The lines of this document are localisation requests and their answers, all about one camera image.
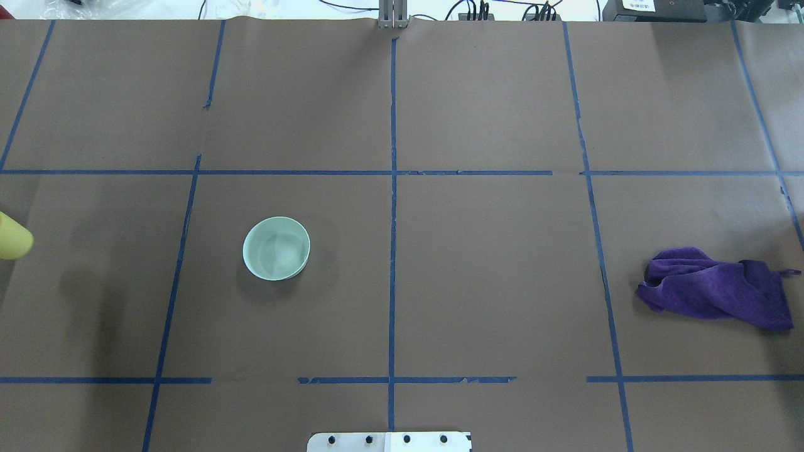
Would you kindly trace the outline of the black usb hub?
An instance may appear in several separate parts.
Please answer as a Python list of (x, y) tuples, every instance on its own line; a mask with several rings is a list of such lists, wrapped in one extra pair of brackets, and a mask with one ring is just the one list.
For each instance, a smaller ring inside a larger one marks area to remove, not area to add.
[(478, 11), (476, 13), (473, 11), (468, 13), (458, 13), (457, 20), (462, 22), (494, 21), (495, 17), (490, 11), (483, 9), (483, 11)]
[(546, 9), (546, 11), (528, 11), (522, 20), (526, 22), (560, 22), (561, 17), (554, 9)]

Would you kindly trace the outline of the yellow plastic cup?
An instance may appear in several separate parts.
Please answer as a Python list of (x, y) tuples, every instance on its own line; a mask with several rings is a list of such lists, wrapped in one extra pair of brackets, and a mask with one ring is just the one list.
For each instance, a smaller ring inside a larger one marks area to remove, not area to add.
[(1, 212), (1, 259), (16, 260), (31, 250), (32, 233), (8, 214)]

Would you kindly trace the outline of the aluminium frame post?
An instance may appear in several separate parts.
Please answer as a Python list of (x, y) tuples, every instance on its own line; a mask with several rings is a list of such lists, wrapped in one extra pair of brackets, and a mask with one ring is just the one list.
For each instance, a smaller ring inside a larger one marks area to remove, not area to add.
[(380, 0), (378, 26), (382, 30), (404, 29), (410, 25), (407, 0)]

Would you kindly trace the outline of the purple cloth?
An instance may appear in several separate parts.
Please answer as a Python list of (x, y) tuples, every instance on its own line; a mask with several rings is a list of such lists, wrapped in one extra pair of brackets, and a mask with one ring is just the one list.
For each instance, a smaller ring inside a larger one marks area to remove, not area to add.
[(735, 318), (766, 331), (790, 331), (795, 322), (782, 280), (800, 274), (772, 270), (764, 261), (717, 261), (699, 248), (675, 248), (648, 262), (636, 294), (655, 313)]

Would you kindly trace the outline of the light green bowl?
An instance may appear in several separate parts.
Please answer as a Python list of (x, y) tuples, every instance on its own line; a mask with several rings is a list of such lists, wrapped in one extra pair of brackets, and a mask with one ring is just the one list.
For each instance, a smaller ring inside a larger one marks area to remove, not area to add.
[(270, 217), (247, 233), (242, 255), (253, 276), (265, 281), (284, 281), (304, 270), (310, 250), (310, 235), (303, 225), (294, 218)]

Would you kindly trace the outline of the black computer box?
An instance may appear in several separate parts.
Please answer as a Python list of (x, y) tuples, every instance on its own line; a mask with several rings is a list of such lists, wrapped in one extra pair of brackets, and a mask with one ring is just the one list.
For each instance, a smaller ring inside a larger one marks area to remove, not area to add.
[(704, 1), (607, 1), (603, 22), (706, 23)]

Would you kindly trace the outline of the white pedestal base plate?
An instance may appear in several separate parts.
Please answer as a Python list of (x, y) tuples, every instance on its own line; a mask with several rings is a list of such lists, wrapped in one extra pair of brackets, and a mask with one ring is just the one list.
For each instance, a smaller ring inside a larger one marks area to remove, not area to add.
[(471, 434), (460, 431), (349, 432), (313, 434), (307, 451), (471, 451)]

